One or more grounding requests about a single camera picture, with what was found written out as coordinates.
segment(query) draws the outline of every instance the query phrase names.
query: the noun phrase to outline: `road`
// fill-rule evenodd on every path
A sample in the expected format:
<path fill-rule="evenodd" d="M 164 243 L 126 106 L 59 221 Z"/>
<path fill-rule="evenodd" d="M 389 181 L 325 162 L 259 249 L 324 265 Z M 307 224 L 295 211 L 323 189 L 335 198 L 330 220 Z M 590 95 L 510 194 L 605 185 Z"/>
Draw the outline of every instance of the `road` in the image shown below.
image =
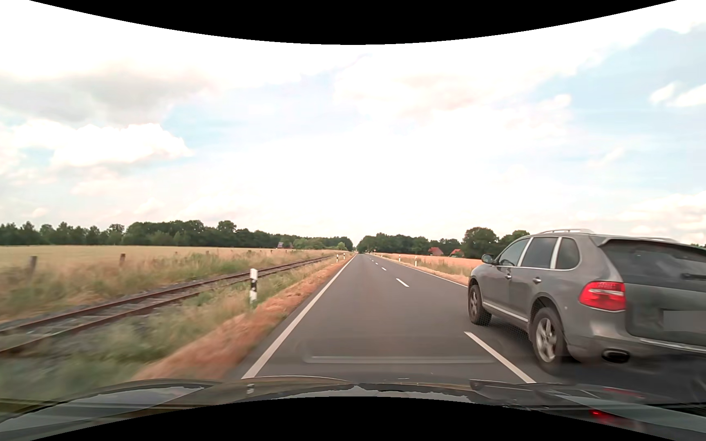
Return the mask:
<path fill-rule="evenodd" d="M 370 254 L 355 255 L 263 341 L 230 378 L 309 375 L 351 381 L 561 382 L 682 395 L 689 378 L 660 371 L 536 366 L 524 331 L 467 317 L 467 287 Z"/>

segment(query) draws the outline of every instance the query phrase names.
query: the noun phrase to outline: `rear spoiler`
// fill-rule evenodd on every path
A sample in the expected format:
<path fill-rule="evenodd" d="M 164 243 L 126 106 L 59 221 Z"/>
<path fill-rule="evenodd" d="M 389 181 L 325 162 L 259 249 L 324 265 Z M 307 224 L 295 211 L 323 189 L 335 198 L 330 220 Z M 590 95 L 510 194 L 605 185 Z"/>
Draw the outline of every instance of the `rear spoiler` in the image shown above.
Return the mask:
<path fill-rule="evenodd" d="M 603 246 L 606 245 L 607 243 L 614 242 L 614 241 L 621 241 L 621 242 L 651 242 L 651 243 L 663 243 L 665 245 L 670 245 L 674 246 L 676 248 L 683 248 L 683 249 L 694 249 L 696 251 L 701 251 L 706 255 L 706 248 L 702 248 L 701 246 L 695 246 L 695 245 L 688 245 L 686 243 L 680 243 L 677 242 L 676 240 L 672 238 L 658 238 L 658 237 L 601 237 L 601 236 L 592 236 L 590 238 L 593 243 L 597 246 Z"/>

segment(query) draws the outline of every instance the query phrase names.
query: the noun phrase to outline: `tire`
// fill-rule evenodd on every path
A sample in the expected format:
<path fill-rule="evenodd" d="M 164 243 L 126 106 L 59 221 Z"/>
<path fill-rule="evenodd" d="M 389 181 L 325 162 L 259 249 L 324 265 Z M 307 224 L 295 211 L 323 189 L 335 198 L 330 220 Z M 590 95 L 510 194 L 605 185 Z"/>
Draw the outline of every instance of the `tire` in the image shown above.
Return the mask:
<path fill-rule="evenodd" d="M 571 357 L 565 347 L 563 323 L 554 307 L 543 307 L 536 313 L 530 323 L 530 335 L 538 366 L 549 374 L 560 374 Z"/>
<path fill-rule="evenodd" d="M 481 303 L 481 288 L 478 285 L 467 288 L 467 315 L 470 316 L 471 323 L 479 326 L 489 326 L 492 319 L 492 314 L 486 311 Z"/>

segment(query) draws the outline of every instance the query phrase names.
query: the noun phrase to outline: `railway track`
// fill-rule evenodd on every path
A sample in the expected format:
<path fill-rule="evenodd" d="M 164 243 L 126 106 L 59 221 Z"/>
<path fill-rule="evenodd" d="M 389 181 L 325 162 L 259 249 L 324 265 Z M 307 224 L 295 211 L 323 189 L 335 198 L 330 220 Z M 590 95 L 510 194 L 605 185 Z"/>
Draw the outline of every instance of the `railway track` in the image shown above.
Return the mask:
<path fill-rule="evenodd" d="M 332 256 L 316 257 L 258 270 L 258 278 L 295 267 L 313 264 Z M 189 283 L 181 283 L 114 301 L 104 302 L 60 312 L 52 316 L 34 318 L 0 327 L 0 354 L 18 352 L 55 336 L 72 334 L 104 325 L 127 316 L 146 314 L 155 308 L 183 301 L 218 286 L 228 286 L 250 279 L 250 272 L 217 276 Z"/>

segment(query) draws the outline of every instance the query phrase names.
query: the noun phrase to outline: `car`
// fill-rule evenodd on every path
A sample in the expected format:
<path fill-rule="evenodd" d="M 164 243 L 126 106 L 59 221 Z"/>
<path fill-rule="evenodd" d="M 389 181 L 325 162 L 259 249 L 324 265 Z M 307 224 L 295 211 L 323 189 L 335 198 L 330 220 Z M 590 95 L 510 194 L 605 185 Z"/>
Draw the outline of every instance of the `car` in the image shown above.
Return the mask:
<path fill-rule="evenodd" d="M 706 358 L 706 249 L 671 238 L 550 230 L 523 236 L 471 272 L 467 311 L 521 327 L 537 364 L 639 366 Z"/>

